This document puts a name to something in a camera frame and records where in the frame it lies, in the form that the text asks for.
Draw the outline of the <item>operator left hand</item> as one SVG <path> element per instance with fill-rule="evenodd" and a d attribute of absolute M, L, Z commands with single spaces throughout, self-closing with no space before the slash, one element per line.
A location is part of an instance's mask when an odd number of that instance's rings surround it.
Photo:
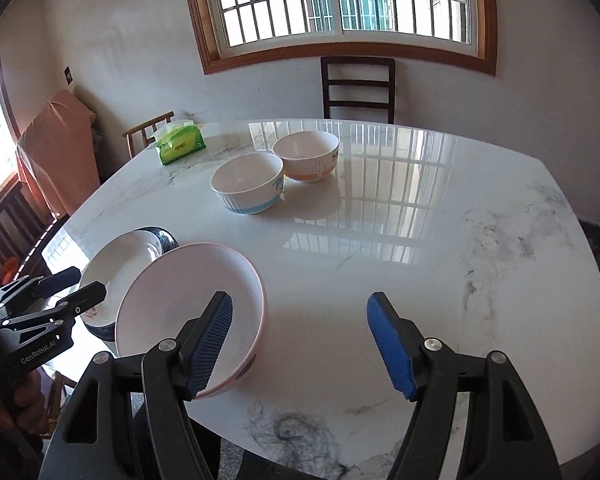
<path fill-rule="evenodd" d="M 15 426 L 28 434 L 44 434 L 46 431 L 48 417 L 38 370 L 21 379 L 7 400 L 0 397 L 0 431 L 11 430 Z"/>

